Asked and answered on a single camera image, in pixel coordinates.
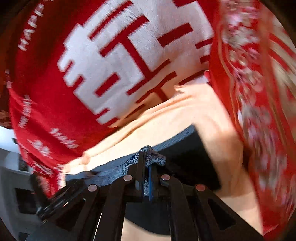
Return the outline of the dark navy pants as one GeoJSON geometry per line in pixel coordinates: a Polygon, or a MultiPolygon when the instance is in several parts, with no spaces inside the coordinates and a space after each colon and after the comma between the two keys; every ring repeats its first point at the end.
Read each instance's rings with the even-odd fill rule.
{"type": "Polygon", "coordinates": [[[214,190],[220,189],[221,185],[193,126],[159,145],[142,147],[134,154],[96,167],[90,171],[91,177],[87,177],[85,172],[68,176],[67,181],[86,179],[88,184],[95,184],[99,188],[88,218],[82,223],[78,234],[72,235],[72,240],[105,240],[105,203],[110,186],[117,178],[128,174],[129,166],[138,162],[140,152],[145,153],[144,197],[141,202],[126,204],[124,219],[153,234],[171,236],[166,205],[159,200],[149,200],[148,168],[156,164],[163,174],[175,177],[182,183],[197,232],[196,240],[212,240],[210,223],[206,220],[207,212],[201,205],[196,185],[205,185],[214,190]]]}

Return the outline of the peach sofa seat cover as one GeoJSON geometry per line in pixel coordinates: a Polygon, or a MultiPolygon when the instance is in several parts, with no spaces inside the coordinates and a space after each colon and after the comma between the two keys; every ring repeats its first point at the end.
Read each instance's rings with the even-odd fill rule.
{"type": "Polygon", "coordinates": [[[229,114],[208,84],[176,87],[176,95],[143,112],[81,158],[63,168],[64,174],[90,171],[109,161],[155,146],[188,126],[194,126],[212,160],[222,188],[219,196],[259,233],[263,232],[259,204],[250,177],[243,168],[243,144],[229,114]]]}

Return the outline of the red floral patterned cushion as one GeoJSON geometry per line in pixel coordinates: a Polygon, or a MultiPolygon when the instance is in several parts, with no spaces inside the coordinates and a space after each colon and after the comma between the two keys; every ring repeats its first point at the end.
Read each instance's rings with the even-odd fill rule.
{"type": "Polygon", "coordinates": [[[263,234],[295,212],[295,46],[261,1],[218,1],[210,78],[247,149],[263,234]]]}

